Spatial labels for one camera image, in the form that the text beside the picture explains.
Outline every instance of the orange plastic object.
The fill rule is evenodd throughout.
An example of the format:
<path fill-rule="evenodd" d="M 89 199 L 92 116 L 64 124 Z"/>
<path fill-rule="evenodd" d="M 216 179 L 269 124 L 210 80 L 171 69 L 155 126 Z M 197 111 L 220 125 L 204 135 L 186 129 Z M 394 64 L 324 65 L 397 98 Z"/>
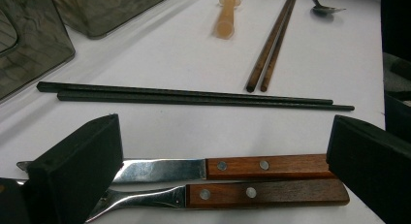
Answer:
<path fill-rule="evenodd" d="M 229 39 L 234 34 L 234 7 L 241 3 L 240 0 L 220 0 L 223 5 L 220 17 L 215 25 L 215 35 L 218 38 Z"/>

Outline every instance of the chopsticks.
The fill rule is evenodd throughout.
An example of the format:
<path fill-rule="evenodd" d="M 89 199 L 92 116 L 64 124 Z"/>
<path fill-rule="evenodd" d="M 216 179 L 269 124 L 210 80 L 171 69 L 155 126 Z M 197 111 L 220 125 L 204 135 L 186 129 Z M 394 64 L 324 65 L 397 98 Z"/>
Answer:
<path fill-rule="evenodd" d="M 40 81 L 42 92 L 57 92 L 61 101 L 140 104 L 205 105 L 352 111 L 353 106 L 333 105 L 332 100 L 255 96 L 231 93 L 88 85 Z"/>
<path fill-rule="evenodd" d="M 260 76 L 266 67 L 266 73 L 260 89 L 261 91 L 267 91 L 295 3 L 296 0 L 286 0 L 277 21 L 269 33 L 269 37 L 257 59 L 257 63 L 254 66 L 250 79 L 246 85 L 248 92 L 253 92 L 255 90 Z"/>

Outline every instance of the kitchen knife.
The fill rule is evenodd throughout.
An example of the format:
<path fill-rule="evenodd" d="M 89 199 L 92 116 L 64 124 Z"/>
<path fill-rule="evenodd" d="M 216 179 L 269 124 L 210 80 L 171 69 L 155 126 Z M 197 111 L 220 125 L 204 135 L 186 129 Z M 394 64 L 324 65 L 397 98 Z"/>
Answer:
<path fill-rule="evenodd" d="M 24 170 L 29 161 L 18 162 Z M 125 159 L 113 183 L 194 179 L 274 179 L 334 177 L 325 154 L 208 159 Z"/>
<path fill-rule="evenodd" d="M 343 206 L 350 201 L 339 179 L 188 184 L 140 192 L 107 190 L 87 222 L 118 208 L 189 209 Z"/>

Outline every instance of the black foam block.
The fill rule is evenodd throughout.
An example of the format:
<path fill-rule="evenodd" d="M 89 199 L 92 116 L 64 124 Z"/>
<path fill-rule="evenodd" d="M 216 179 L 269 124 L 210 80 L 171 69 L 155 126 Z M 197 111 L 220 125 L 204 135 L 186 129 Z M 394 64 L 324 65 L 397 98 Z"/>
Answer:
<path fill-rule="evenodd" d="M 84 223 L 122 161 L 116 114 L 81 126 L 27 168 L 22 190 L 33 223 Z"/>
<path fill-rule="evenodd" d="M 0 223 L 30 224 L 20 185 L 14 179 L 0 178 Z"/>
<path fill-rule="evenodd" d="M 386 223 L 411 223 L 411 144 L 367 122 L 337 115 L 327 161 Z"/>

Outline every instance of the black chopstick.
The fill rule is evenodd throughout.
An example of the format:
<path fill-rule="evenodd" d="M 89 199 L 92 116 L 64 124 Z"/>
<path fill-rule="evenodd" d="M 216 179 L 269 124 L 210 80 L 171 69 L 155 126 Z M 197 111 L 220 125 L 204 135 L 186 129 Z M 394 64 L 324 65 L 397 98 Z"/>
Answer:
<path fill-rule="evenodd" d="M 89 84 L 62 83 L 62 82 L 46 82 L 46 81 L 40 81 L 37 84 L 37 89 L 41 92 L 55 92 L 55 93 L 62 91 L 62 90 L 77 90 L 77 91 L 111 92 L 111 93 L 124 93 L 124 94 L 136 94 L 136 95 L 165 95 L 165 96 L 184 96 L 184 97 L 190 96 L 190 97 L 197 97 L 197 98 L 224 98 L 227 100 L 239 100 L 239 101 L 244 101 L 244 102 L 245 101 L 255 101 L 255 102 L 265 102 L 265 103 L 332 105 L 332 100 L 325 100 L 325 99 L 258 96 L 258 95 L 232 94 L 232 93 L 169 90 L 169 89 L 154 89 L 154 88 L 124 87 L 124 86 L 89 85 Z"/>
<path fill-rule="evenodd" d="M 136 94 L 108 91 L 61 90 L 57 97 L 61 101 L 115 102 L 168 105 L 235 106 L 260 108 L 294 108 L 312 110 L 352 111 L 353 106 L 269 103 L 252 100 L 226 99 L 221 97 L 170 96 L 161 94 Z"/>

